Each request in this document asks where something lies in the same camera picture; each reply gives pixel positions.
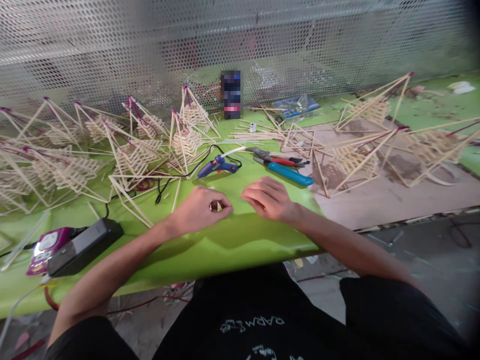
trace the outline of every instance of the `black power adapter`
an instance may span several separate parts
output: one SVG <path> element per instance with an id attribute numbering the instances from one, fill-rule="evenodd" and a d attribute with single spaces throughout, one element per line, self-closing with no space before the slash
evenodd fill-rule
<path id="1" fill-rule="evenodd" d="M 118 222 L 101 218 L 48 259 L 48 275 L 59 278 L 78 274 L 123 234 Z"/>

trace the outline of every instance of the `hand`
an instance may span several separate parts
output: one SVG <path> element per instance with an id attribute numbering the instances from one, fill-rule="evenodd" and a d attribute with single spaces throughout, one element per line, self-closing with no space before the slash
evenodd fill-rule
<path id="1" fill-rule="evenodd" d="M 197 186 L 165 222 L 173 229 L 175 237 L 179 237 L 209 228 L 225 219 L 233 210 L 223 192 Z"/>
<path id="2" fill-rule="evenodd" d="M 270 176 L 263 176 L 248 185 L 240 198 L 265 219 L 288 223 L 297 214 L 297 203 L 290 200 L 285 185 Z"/>

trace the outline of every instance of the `person's left hand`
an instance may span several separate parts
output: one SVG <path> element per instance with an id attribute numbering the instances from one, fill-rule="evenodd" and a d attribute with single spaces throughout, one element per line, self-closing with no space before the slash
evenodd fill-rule
<path id="1" fill-rule="evenodd" d="M 174 229 L 176 236 L 182 236 L 211 227 L 233 210 L 223 192 L 197 186 L 165 221 Z"/>

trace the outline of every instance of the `black power cord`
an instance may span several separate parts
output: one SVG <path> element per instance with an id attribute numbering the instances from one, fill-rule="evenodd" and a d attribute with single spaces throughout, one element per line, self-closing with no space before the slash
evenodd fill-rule
<path id="1" fill-rule="evenodd" d="M 31 244 L 28 244 L 28 245 L 25 245 L 23 247 L 23 250 L 30 250 L 30 249 L 33 249 L 35 247 L 35 245 L 37 245 L 38 241 L 35 241 L 35 242 L 32 242 Z M 10 254 L 11 251 L 7 251 L 5 253 L 3 253 L 2 255 L 0 255 L 0 258 L 3 258 L 4 256 Z"/>
<path id="2" fill-rule="evenodd" d="M 128 196 L 130 196 L 130 193 L 133 193 L 133 196 L 130 196 L 131 198 L 134 198 L 135 196 L 137 196 L 137 192 L 135 190 L 130 190 L 130 191 L 127 191 L 126 193 L 128 194 Z M 110 201 L 118 197 L 119 197 L 118 195 L 112 196 Z M 107 219 L 110 215 L 109 202 L 105 203 L 105 208 L 106 208 L 106 215 L 104 216 L 104 219 Z"/>
<path id="3" fill-rule="evenodd" d="M 220 148 L 220 146 L 218 146 L 217 144 L 213 144 L 210 146 L 210 148 L 208 149 L 208 152 L 207 154 L 203 157 L 202 160 L 200 160 L 200 162 L 193 168 L 192 171 L 190 171 L 188 174 L 186 175 L 174 175 L 175 178 L 185 178 L 185 177 L 188 177 L 190 176 L 191 174 L 193 174 L 195 172 L 195 170 L 198 169 L 198 167 L 205 161 L 205 159 L 210 155 L 210 153 L 212 152 L 212 149 L 213 148 L 217 148 L 222 154 L 225 154 L 224 151 Z M 242 162 L 240 160 L 237 160 L 237 159 L 234 159 L 234 158 L 231 158 L 230 156 L 226 156 L 226 158 L 228 158 L 229 160 L 235 162 L 235 163 L 238 163 L 238 168 L 240 169 L 242 167 Z M 155 199 L 155 204 L 158 205 L 160 203 L 160 201 L 162 200 L 162 194 L 164 193 L 165 191 L 165 188 L 167 187 L 167 185 L 170 183 L 170 181 L 172 180 L 172 178 L 169 178 L 167 180 L 167 182 L 165 183 L 165 185 L 163 186 L 163 188 L 160 190 L 160 179 L 158 179 L 158 184 L 157 184 L 157 189 L 158 189 L 158 196 L 156 197 Z M 130 196 L 129 193 L 133 192 L 134 195 L 133 196 L 136 196 L 137 195 L 137 192 L 135 190 L 130 190 L 130 191 L 127 191 L 127 194 Z M 112 198 L 110 199 L 110 201 L 112 201 L 113 199 L 116 199 L 118 198 L 119 196 L 118 195 L 115 195 L 115 196 L 112 196 Z M 105 203 L 105 208 L 106 208 L 106 215 L 105 215 L 105 219 L 109 217 L 110 215 L 110 210 L 109 210 L 109 204 L 106 202 Z"/>
<path id="4" fill-rule="evenodd" d="M 197 170 L 197 168 L 200 166 L 201 163 L 203 163 L 205 161 L 206 158 L 209 157 L 210 153 L 212 152 L 212 149 L 213 148 L 217 148 L 222 154 L 225 154 L 223 152 L 223 150 L 220 148 L 220 146 L 218 146 L 217 144 L 213 144 L 210 146 L 210 148 L 208 149 L 208 152 L 206 153 L 206 155 L 203 157 L 202 160 L 200 160 L 200 162 L 193 168 L 192 171 L 190 171 L 188 174 L 186 175 L 176 175 L 175 177 L 176 178 L 185 178 L 185 177 L 188 177 L 190 176 L 191 174 L 193 174 L 195 172 L 195 170 Z M 228 158 L 229 160 L 235 162 L 235 163 L 239 163 L 240 165 L 238 165 L 238 168 L 240 169 L 242 167 L 242 162 L 240 160 L 237 160 L 237 159 L 233 159 L 231 158 L 230 156 L 226 156 L 226 158 Z M 164 193 L 165 191 L 165 188 L 167 187 L 167 185 L 170 183 L 170 181 L 172 180 L 172 178 L 169 178 L 167 180 L 167 182 L 165 183 L 165 185 L 163 186 L 163 189 L 160 190 L 160 181 L 158 181 L 158 196 L 156 197 L 155 199 L 155 204 L 158 205 L 160 203 L 160 201 L 162 200 L 162 194 Z"/>

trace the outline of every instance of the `purple package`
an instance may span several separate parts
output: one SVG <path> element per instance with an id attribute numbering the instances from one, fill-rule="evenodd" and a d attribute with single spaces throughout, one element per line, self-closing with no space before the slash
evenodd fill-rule
<path id="1" fill-rule="evenodd" d="M 38 275 L 47 272 L 47 260 L 62 246 L 68 243 L 71 227 L 62 227 L 40 236 L 40 240 L 33 249 L 33 258 L 25 275 Z"/>

